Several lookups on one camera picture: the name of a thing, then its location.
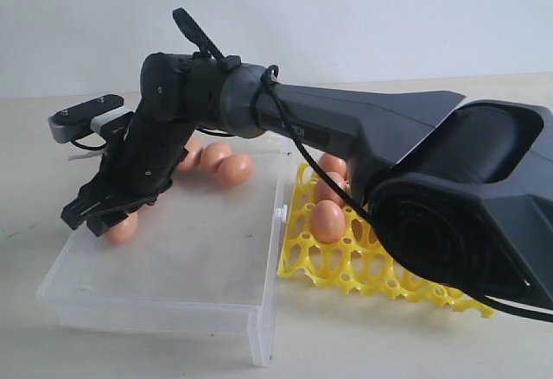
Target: transparent container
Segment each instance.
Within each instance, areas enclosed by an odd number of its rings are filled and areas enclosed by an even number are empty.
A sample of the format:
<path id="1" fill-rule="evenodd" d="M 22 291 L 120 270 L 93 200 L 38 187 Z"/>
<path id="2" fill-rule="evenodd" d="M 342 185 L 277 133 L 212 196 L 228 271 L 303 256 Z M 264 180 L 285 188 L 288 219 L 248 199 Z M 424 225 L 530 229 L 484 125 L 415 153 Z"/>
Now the transparent container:
<path id="1" fill-rule="evenodd" d="M 225 142 L 254 159 L 244 185 L 225 189 L 196 170 L 139 212 L 127 244 L 111 246 L 85 225 L 71 234 L 37 292 L 61 324 L 247 335 L 253 364 L 270 364 L 290 144 L 271 133 Z"/>

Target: egg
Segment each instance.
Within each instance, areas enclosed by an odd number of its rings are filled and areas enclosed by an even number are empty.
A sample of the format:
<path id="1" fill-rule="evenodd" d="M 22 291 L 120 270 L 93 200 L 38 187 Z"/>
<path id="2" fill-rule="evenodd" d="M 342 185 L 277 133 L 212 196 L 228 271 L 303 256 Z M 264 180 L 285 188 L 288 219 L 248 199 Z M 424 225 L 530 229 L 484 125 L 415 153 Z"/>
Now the egg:
<path id="1" fill-rule="evenodd" d="M 318 165 L 324 170 L 327 174 L 329 172 L 335 172 L 339 174 L 342 178 L 347 177 L 347 163 L 346 161 L 325 153 L 321 156 L 318 161 Z"/>
<path id="2" fill-rule="evenodd" d="M 328 172 L 327 175 L 336 183 L 336 185 L 340 187 L 341 190 L 347 190 L 347 183 L 340 174 L 337 174 L 336 172 Z M 343 206 L 346 203 L 332 187 L 327 185 L 327 182 L 325 182 L 322 178 L 319 178 L 317 183 L 315 183 L 314 200 L 317 204 L 324 199 L 332 200 L 335 204 L 338 204 L 338 206 Z"/>
<path id="3" fill-rule="evenodd" d="M 225 158 L 232 155 L 231 147 L 223 142 L 208 144 L 201 152 L 200 165 L 211 174 L 216 174 Z"/>
<path id="4" fill-rule="evenodd" d="M 226 157 L 217 170 L 217 175 L 223 185 L 238 186 L 248 180 L 253 172 L 253 159 L 246 153 L 238 153 Z"/>
<path id="5" fill-rule="evenodd" d="M 104 237 L 109 243 L 119 244 L 129 241 L 138 227 L 138 212 L 133 212 L 119 224 L 112 226 Z"/>
<path id="6" fill-rule="evenodd" d="M 309 230 L 320 243 L 336 243 L 346 232 L 346 215 L 332 200 L 322 200 L 311 210 Z"/>
<path id="7" fill-rule="evenodd" d="M 190 137 L 184 148 L 188 151 L 188 154 L 187 157 L 177 165 L 176 170 L 178 172 L 188 172 L 192 169 L 196 169 L 198 165 L 200 165 L 201 152 L 203 151 L 204 145 L 199 139 Z"/>

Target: robotic arm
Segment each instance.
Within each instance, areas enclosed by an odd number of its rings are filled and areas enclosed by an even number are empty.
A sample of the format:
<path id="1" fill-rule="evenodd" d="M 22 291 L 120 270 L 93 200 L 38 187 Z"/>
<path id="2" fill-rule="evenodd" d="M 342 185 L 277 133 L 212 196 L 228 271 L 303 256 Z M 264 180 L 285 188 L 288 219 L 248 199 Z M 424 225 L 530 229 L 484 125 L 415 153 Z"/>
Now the robotic arm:
<path id="1" fill-rule="evenodd" d="M 272 131 L 294 141 L 406 269 L 500 311 L 553 321 L 495 300 L 553 310 L 551 111 L 454 92 L 284 85 L 275 66 L 224 56 L 184 9 L 173 17 L 199 51 L 150 55 L 135 112 L 107 95 L 48 119 L 59 143 L 105 140 L 99 171 L 62 211 L 70 228 L 86 223 L 101 236 L 154 204 L 197 129 L 246 139 Z M 351 195 L 303 145 L 347 161 Z"/>

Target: table surface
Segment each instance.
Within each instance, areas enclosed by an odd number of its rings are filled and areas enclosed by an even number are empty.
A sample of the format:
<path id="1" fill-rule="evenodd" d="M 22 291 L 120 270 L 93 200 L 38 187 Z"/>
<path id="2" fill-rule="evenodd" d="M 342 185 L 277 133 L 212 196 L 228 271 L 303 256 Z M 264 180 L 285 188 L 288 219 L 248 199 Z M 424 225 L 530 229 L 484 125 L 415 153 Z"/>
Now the table surface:
<path id="1" fill-rule="evenodd" d="M 447 89 L 471 98 L 553 105 L 553 73 L 335 86 L 375 92 Z M 550 377 L 553 325 L 499 313 L 486 320 L 475 312 L 451 313 L 380 296 L 344 296 L 307 280 L 280 282 L 269 368 L 249 365 L 245 338 L 59 327 L 35 293 L 69 235 L 59 214 L 82 183 L 82 175 L 75 176 L 84 166 L 67 162 L 46 119 L 81 101 L 0 100 L 2 377 Z"/>

